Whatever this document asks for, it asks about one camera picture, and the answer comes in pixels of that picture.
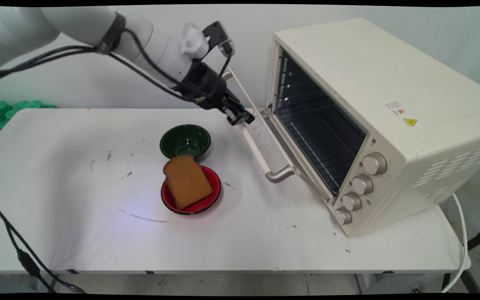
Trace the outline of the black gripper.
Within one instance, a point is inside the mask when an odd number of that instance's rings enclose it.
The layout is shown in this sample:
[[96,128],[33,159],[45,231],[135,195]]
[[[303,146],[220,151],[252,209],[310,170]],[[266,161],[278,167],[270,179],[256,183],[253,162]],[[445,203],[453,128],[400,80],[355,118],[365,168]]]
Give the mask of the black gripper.
[[250,125],[255,116],[246,111],[240,101],[232,94],[226,94],[227,84],[221,76],[204,62],[193,62],[189,72],[181,81],[186,87],[192,87],[200,93],[210,94],[215,85],[215,93],[200,103],[198,106],[204,110],[223,110],[228,122],[232,125],[247,123]]

